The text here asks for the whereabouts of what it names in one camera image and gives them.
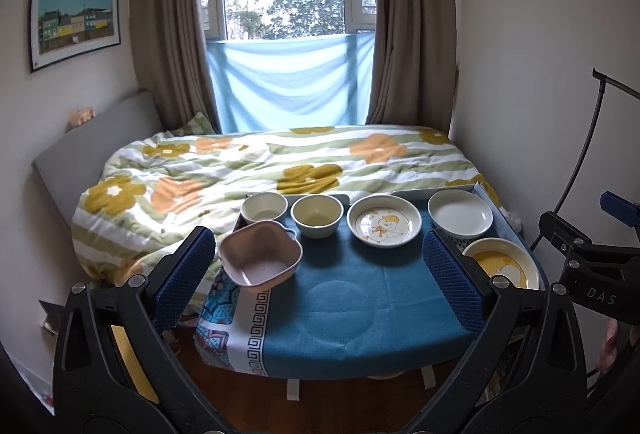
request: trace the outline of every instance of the blue fabric sheet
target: blue fabric sheet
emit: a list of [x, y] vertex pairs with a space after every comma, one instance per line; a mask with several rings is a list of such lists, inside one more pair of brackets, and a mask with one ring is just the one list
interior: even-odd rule
[[223, 133], [364, 124], [374, 33], [208, 41]]
[[[460, 325], [422, 258], [433, 224], [427, 202], [413, 203], [422, 231], [399, 248], [365, 245], [344, 218], [328, 239], [300, 238], [295, 276], [271, 290], [262, 348], [269, 376], [356, 378], [464, 353], [474, 334]], [[296, 228], [290, 216], [285, 224]]]

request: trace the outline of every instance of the light blue cloth over window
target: light blue cloth over window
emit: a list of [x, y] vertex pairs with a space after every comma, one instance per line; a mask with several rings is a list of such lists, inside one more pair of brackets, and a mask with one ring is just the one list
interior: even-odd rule
[[374, 33], [207, 41], [223, 133], [364, 124]]

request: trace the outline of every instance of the bowl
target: bowl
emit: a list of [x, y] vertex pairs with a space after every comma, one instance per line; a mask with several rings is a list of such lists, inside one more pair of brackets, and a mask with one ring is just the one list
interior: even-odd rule
[[287, 213], [289, 203], [277, 192], [258, 192], [242, 202], [240, 213], [247, 223], [258, 221], [281, 221]]
[[475, 239], [494, 222], [494, 215], [484, 201], [471, 192], [444, 189], [436, 192], [427, 205], [431, 221], [458, 239]]
[[[482, 254], [487, 254], [488, 252], [511, 257], [519, 265], [522, 273], [512, 263], [505, 263], [504, 259], [500, 258], [500, 255], [482, 256]], [[462, 254], [473, 257], [490, 277], [503, 275], [519, 288], [540, 289], [538, 267], [529, 252], [516, 245], [516, 243], [498, 237], [485, 237], [472, 242]]]
[[392, 249], [417, 236], [422, 218], [418, 209], [406, 199], [374, 194], [351, 205], [347, 224], [363, 243], [379, 249]]
[[296, 231], [277, 221], [260, 221], [229, 234], [218, 252], [229, 278], [254, 292], [286, 281], [302, 259]]
[[312, 239], [323, 239], [333, 234], [343, 214], [342, 203], [328, 194], [304, 196], [291, 207], [291, 218], [300, 232]]

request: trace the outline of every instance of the plush toy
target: plush toy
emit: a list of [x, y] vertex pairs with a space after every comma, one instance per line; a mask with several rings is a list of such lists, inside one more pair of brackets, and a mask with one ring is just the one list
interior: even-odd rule
[[71, 128], [78, 127], [78, 125], [84, 124], [86, 121], [95, 117], [95, 111], [93, 108], [78, 109], [69, 119], [69, 126]]

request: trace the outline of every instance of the wall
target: wall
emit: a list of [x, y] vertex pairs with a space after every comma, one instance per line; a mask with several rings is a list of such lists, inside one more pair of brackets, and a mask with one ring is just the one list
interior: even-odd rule
[[[487, 176], [529, 241], [562, 194], [591, 121], [591, 69], [640, 89], [640, 0], [459, 0], [460, 84], [452, 138]], [[607, 90], [600, 121], [561, 215], [594, 242], [637, 246], [598, 205], [640, 201], [640, 103]], [[543, 241], [550, 280], [563, 258]], [[604, 318], [578, 308], [587, 366]]]
[[39, 328], [37, 299], [64, 303], [83, 274], [30, 164], [63, 135], [75, 109], [100, 111], [136, 90], [127, 1], [120, 0], [121, 45], [31, 74], [29, 0], [0, 0], [0, 340], [49, 382], [54, 340]]

